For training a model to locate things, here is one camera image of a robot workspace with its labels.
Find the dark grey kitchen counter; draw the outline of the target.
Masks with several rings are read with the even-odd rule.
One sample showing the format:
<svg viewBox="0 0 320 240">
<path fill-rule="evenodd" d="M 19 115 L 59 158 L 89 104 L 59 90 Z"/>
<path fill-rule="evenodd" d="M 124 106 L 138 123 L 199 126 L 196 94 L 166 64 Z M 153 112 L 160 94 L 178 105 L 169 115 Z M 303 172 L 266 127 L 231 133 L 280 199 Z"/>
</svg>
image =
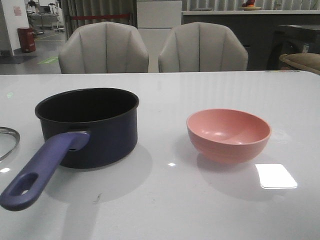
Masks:
<svg viewBox="0 0 320 240">
<path fill-rule="evenodd" d="M 182 23 L 213 23 L 230 28 L 248 52 L 249 71 L 276 70 L 270 57 L 279 25 L 319 25 L 319 10 L 221 10 L 183 11 Z"/>
</svg>

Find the left grey upholstered chair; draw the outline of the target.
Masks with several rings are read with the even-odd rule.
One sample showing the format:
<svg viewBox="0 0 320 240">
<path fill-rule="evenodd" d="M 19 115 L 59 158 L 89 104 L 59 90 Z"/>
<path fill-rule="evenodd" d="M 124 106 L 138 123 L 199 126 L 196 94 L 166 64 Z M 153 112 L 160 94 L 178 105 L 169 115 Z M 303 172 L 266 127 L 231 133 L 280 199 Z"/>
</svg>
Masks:
<svg viewBox="0 0 320 240">
<path fill-rule="evenodd" d="M 58 62 L 62 74 L 147 73 L 149 54 L 137 28 L 105 21 L 77 28 Z"/>
</svg>

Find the glass lid blue knob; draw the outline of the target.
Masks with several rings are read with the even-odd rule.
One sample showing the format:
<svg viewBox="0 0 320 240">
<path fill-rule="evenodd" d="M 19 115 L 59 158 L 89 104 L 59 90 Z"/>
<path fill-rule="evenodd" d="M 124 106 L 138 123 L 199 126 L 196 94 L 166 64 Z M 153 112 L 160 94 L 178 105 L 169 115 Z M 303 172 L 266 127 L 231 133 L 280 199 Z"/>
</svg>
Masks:
<svg viewBox="0 0 320 240">
<path fill-rule="evenodd" d="M 20 134 L 12 128 L 0 127 L 0 160 L 3 161 L 18 146 Z"/>
</svg>

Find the red barrier belt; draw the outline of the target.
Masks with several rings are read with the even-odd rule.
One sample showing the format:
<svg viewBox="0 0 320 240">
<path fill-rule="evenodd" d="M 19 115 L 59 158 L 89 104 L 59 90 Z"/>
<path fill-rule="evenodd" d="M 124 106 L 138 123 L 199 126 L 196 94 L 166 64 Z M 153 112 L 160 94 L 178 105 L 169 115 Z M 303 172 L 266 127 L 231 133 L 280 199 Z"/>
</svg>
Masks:
<svg viewBox="0 0 320 240">
<path fill-rule="evenodd" d="M 110 20 L 110 19 L 130 19 L 130 13 L 115 14 L 115 15 L 87 15 L 87 16 L 70 16 L 71 20 Z"/>
</svg>

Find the grey upholstered chair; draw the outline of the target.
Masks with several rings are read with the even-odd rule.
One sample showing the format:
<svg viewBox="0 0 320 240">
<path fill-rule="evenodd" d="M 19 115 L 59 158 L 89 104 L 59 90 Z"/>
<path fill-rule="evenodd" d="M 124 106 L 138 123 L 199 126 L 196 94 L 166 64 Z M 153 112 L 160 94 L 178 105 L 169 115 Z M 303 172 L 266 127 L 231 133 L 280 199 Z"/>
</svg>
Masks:
<svg viewBox="0 0 320 240">
<path fill-rule="evenodd" d="M 58 62 L 62 74 L 147 73 L 149 54 L 137 28 L 105 21 L 77 28 Z"/>
<path fill-rule="evenodd" d="M 160 73 L 246 71 L 248 52 L 227 26 L 192 22 L 172 28 L 158 56 Z"/>
</svg>

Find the fruit plate on counter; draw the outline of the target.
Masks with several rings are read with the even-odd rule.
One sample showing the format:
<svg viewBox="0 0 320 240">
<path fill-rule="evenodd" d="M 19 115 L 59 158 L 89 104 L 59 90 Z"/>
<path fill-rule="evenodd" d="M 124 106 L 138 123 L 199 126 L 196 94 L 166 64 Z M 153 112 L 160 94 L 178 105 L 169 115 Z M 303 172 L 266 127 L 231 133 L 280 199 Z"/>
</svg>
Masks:
<svg viewBox="0 0 320 240">
<path fill-rule="evenodd" d="M 256 11 L 260 10 L 262 7 L 261 6 L 256 6 L 255 5 L 255 0 L 247 0 L 241 5 L 241 9 L 244 11 Z"/>
</svg>

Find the red trash bin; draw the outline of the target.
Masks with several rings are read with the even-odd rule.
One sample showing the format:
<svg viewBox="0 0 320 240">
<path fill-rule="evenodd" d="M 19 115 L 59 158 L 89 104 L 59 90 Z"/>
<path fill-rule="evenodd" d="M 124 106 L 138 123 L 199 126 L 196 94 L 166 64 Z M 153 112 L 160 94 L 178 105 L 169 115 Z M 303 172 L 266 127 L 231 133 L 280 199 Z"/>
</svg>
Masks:
<svg viewBox="0 0 320 240">
<path fill-rule="evenodd" d="M 33 36 L 33 30 L 30 27 L 20 27 L 17 29 L 20 48 L 23 53 L 36 51 L 36 45 Z"/>
</svg>

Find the right grey upholstered chair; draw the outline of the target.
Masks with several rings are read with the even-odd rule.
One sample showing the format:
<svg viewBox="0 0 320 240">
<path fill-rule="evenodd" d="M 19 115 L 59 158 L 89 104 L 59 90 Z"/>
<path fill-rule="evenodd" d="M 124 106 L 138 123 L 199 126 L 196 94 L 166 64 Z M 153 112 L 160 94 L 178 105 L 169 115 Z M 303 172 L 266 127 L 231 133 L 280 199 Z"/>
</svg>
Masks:
<svg viewBox="0 0 320 240">
<path fill-rule="evenodd" d="M 246 71 L 248 52 L 227 26 L 192 22 L 172 28 L 158 56 L 160 73 Z"/>
</svg>

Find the olive cushion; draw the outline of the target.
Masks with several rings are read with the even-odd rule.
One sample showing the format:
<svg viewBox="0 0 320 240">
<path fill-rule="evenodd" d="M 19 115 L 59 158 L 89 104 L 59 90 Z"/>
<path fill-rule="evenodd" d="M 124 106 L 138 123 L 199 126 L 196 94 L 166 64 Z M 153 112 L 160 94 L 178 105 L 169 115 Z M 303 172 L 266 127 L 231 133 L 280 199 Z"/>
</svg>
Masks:
<svg viewBox="0 0 320 240">
<path fill-rule="evenodd" d="M 320 74 L 320 55 L 317 53 L 282 54 L 279 60 L 283 63 L 281 70 L 306 71 Z"/>
</svg>

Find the dark blue saucepan purple handle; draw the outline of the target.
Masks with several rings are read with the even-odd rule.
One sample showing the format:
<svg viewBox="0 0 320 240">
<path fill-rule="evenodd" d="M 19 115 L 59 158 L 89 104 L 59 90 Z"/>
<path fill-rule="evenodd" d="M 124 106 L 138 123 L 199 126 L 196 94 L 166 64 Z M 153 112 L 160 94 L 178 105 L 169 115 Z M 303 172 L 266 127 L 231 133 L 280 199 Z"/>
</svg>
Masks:
<svg viewBox="0 0 320 240">
<path fill-rule="evenodd" d="M 92 169 L 115 163 L 138 141 L 139 98 L 117 88 L 75 89 L 50 96 L 35 107 L 44 144 L 0 196 L 9 211 L 30 207 L 58 166 Z"/>
</svg>

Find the pink bowl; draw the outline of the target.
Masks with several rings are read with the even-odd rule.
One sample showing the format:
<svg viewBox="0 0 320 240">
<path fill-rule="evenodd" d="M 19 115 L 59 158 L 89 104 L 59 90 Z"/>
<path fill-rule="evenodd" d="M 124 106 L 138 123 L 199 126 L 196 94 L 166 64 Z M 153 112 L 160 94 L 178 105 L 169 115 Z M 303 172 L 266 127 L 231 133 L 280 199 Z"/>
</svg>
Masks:
<svg viewBox="0 0 320 240">
<path fill-rule="evenodd" d="M 235 109 L 205 109 L 186 120 L 189 139 L 206 158 L 222 164 L 248 162 L 265 148 L 272 129 L 262 118 Z"/>
</svg>

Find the white refrigerator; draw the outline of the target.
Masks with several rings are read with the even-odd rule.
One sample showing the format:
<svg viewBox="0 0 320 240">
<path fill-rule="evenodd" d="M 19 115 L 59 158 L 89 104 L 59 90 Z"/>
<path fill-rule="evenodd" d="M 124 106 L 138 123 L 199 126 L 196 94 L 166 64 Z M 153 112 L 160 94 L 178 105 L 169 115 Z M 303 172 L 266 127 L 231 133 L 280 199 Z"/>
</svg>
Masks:
<svg viewBox="0 0 320 240">
<path fill-rule="evenodd" d="M 182 23 L 181 0 L 138 0 L 137 28 L 149 54 L 149 73 L 157 73 L 158 56 L 171 28 Z"/>
</svg>

